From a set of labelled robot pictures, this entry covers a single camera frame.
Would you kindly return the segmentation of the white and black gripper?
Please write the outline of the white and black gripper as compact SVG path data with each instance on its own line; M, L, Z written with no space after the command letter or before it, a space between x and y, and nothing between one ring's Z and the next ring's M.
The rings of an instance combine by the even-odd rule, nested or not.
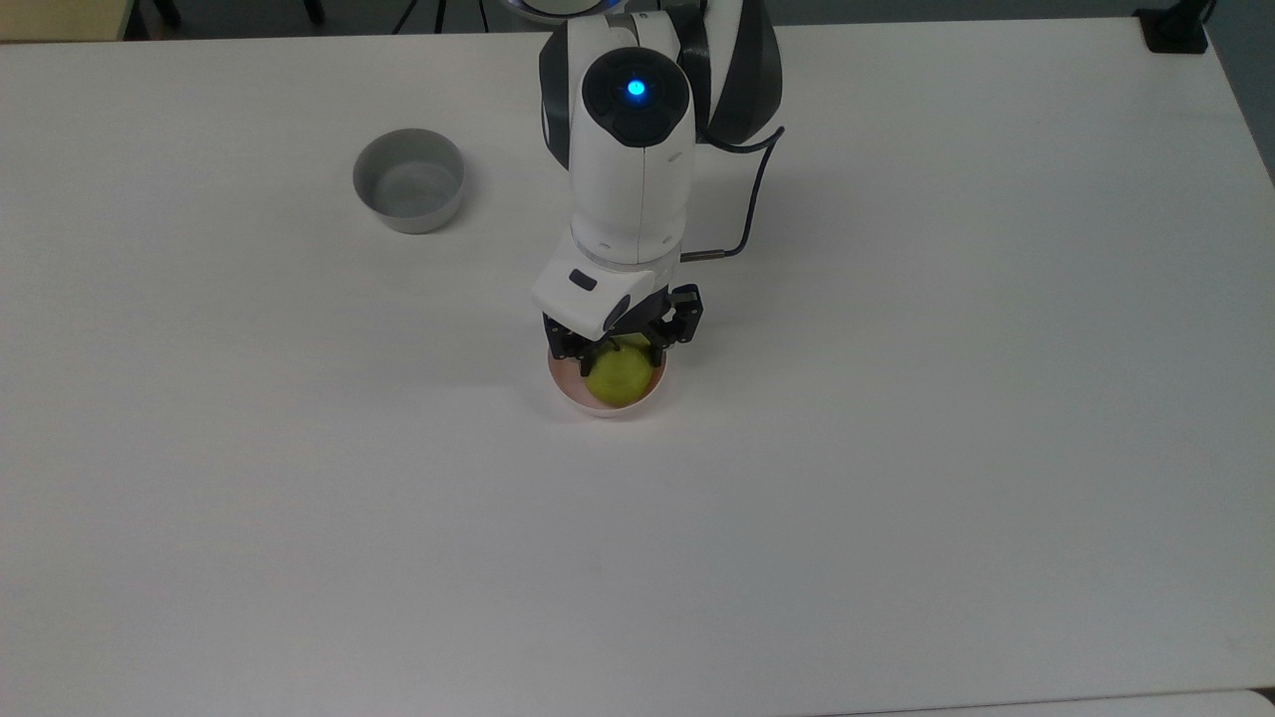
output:
M574 361L579 376L586 379L607 336L623 333L623 339L646 350L652 367L663 367L669 347L694 339L704 314L697 285L669 290L680 260L678 251L640 264L556 251L530 290L543 314L551 358Z

